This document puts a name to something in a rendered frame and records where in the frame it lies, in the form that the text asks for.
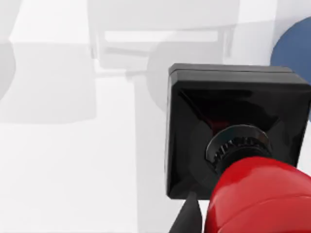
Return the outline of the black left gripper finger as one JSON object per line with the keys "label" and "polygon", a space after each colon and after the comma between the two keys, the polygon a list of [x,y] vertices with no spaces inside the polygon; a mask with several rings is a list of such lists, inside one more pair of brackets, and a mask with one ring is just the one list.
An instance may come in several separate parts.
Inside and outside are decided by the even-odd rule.
{"label": "black left gripper finger", "polygon": [[168,233],[202,233],[202,222],[197,195],[190,192]]}

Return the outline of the blue round coaster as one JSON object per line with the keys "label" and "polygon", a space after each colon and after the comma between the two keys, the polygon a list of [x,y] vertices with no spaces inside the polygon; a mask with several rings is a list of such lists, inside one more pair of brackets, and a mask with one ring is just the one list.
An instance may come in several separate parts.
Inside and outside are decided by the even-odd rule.
{"label": "blue round coaster", "polygon": [[270,64],[290,68],[311,85],[311,17],[295,23],[280,37]]}

